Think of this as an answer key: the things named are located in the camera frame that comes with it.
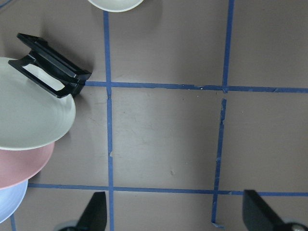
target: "stack of plates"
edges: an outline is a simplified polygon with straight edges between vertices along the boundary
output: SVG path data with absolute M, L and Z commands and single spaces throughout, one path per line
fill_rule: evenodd
M 71 128 L 71 95 L 56 98 L 0 57 L 0 223 L 20 205 L 28 179 L 49 161 L 54 142 Z M 62 83 L 40 68 L 25 67 L 56 90 Z

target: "white plate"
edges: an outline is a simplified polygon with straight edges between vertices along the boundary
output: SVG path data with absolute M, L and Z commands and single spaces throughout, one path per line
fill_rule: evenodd
M 0 223 L 12 215 L 23 201 L 28 180 L 13 187 L 0 190 Z
M 124 12 L 129 11 L 143 0 L 88 0 L 94 6 L 109 12 Z
M 71 95 L 48 93 L 0 57 L 0 149 L 28 150 L 48 145 L 66 134 L 75 120 Z M 62 83 L 34 65 L 25 67 L 58 90 Z

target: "blue tape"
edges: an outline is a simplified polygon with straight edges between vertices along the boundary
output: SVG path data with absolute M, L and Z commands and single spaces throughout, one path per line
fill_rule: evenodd
M 226 34 L 226 45 L 225 45 L 225 58 L 224 58 L 223 75 L 222 75 L 223 76 L 222 77 L 222 85 L 224 87 L 228 85 L 233 11 L 234 11 L 234 0 L 229 0 L 228 20 L 227 20 L 227 34 Z
M 89 87 L 106 87 L 106 82 L 99 82 L 99 81 L 87 81 L 85 86 Z
M 37 184 L 29 183 L 29 188 L 43 189 L 80 189 L 80 190 L 99 190 L 108 191 L 108 186 L 92 185 L 71 185 L 71 184 Z M 187 194 L 214 194 L 218 195 L 243 195 L 243 191 L 230 190 L 199 190 L 199 189 L 166 189 L 166 188 L 133 188 L 133 187 L 113 187 L 113 191 L 120 192 L 145 192 L 145 193 L 187 193 Z M 258 192 L 261 196 L 290 196 L 290 197 L 308 197 L 308 192 Z
M 113 180 L 113 159 L 112 153 L 112 101 L 111 101 L 111 62 L 110 62 L 110 36 L 109 36 L 109 14 L 103 12 L 104 19 L 104 45 L 105 45 L 105 66 L 106 66 L 106 87 L 107 87 L 107 137 L 108 137 L 108 190 L 109 190 L 109 224 L 110 231 L 115 230 L 114 222 L 114 180 Z
M 216 228 L 219 228 L 219 229 L 225 229 L 225 227 L 224 226 L 222 226 L 222 225 L 218 225 L 218 224 L 216 224 L 216 223 L 213 223 L 212 222 L 212 225 L 214 225 Z
M 308 88 L 274 88 L 274 87 L 246 87 L 228 86 L 229 91 L 252 91 L 252 92 L 273 92 L 273 93 L 308 93 Z
M 86 86 L 107 87 L 107 82 L 87 81 Z M 272 92 L 272 93 L 308 93 L 308 88 L 276 88 L 276 87 L 250 87 L 250 86 L 218 86 L 205 85 L 196 86 L 189 84 L 168 84 L 168 83 L 127 83 L 127 82 L 111 82 L 111 87 L 115 88 L 165 88 L 180 90 L 222 90 L 243 91 L 243 92 Z
M 5 5 L 9 4 L 12 0 L 7 0 L 5 3 L 0 5 L 0 8 L 4 7 Z
M 220 227 L 220 228 L 222 228 L 222 226 L 216 224 L 216 214 L 217 214 L 218 188 L 219 188 L 219 179 L 220 179 L 220 166 L 221 166 L 221 155 L 222 155 L 222 144 L 223 144 L 224 120 L 226 116 L 226 106 L 227 106 L 227 100 L 223 99 L 221 102 L 221 111 L 220 111 L 220 124 L 219 124 L 219 135 L 218 135 L 217 157 L 216 157 L 214 194 L 213 194 L 213 203 L 212 203 L 212 223 L 215 224 L 215 226 Z
M 112 82 L 111 86 L 115 88 L 165 88 L 165 89 L 180 89 L 180 90 L 222 90 L 221 86 L 215 86 L 215 85 L 196 86 L 196 85 L 189 85 L 189 84 L 168 84 L 168 83 Z
M 130 188 L 114 187 L 115 191 L 121 192 L 144 192 L 144 193 L 187 193 L 187 194 L 213 194 L 213 190 L 196 190 L 196 189 L 157 189 L 157 188 Z
M 14 214 L 12 214 L 10 218 L 11 218 L 12 231 L 17 231 Z
M 43 189 L 80 189 L 80 190 L 100 190 L 107 191 L 106 186 L 91 186 L 91 185 L 68 185 L 68 184 L 36 184 L 29 183 L 29 188 L 43 188 Z

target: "black clamp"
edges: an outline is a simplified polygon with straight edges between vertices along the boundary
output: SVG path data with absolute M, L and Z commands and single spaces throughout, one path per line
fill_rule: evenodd
M 86 81 L 91 76 L 87 70 L 82 70 L 71 61 L 67 60 L 57 51 L 52 49 L 48 42 L 43 38 L 31 35 L 18 33 L 17 37 L 28 47 L 31 51 L 28 55 L 20 60 L 10 60 L 9 64 L 16 70 L 27 76 L 30 80 L 37 83 L 46 91 L 62 98 L 68 94 L 76 96 L 80 93 Z M 40 67 L 47 74 L 63 83 L 64 87 L 61 90 L 55 90 L 42 80 L 34 76 L 32 73 L 23 67 L 33 64 Z
M 308 231 L 299 223 L 285 223 L 255 190 L 244 190 L 243 221 L 249 231 Z
M 105 192 L 93 194 L 78 223 L 59 231 L 103 231 L 107 225 L 107 205 Z

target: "black handle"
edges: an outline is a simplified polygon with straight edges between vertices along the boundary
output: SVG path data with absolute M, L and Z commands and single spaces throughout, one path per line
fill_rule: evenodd
M 20 60 L 9 60 L 9 65 L 14 67 L 16 70 L 24 74 L 26 77 L 28 77 L 30 80 L 44 88 L 46 91 L 48 91 L 50 94 L 56 96 L 57 98 L 62 98 L 69 94 L 69 92 L 66 90 L 66 87 L 62 88 L 61 90 L 55 90 L 46 83 L 44 83 L 42 80 L 37 78 L 34 74 L 30 73 L 28 70 L 24 69 L 23 67 L 28 64 L 34 64 L 32 62 L 32 59 L 29 56 L 25 56 L 24 58 Z
M 10 60 L 9 64 L 30 80 L 44 88 L 57 98 L 62 98 L 68 94 L 76 96 L 84 87 L 86 81 L 91 76 L 87 70 L 82 70 L 64 56 L 52 49 L 43 38 L 18 33 L 17 37 L 28 47 L 31 52 L 20 60 Z M 23 67 L 33 64 L 44 70 L 51 77 L 63 83 L 64 88 L 55 90 L 34 76 Z

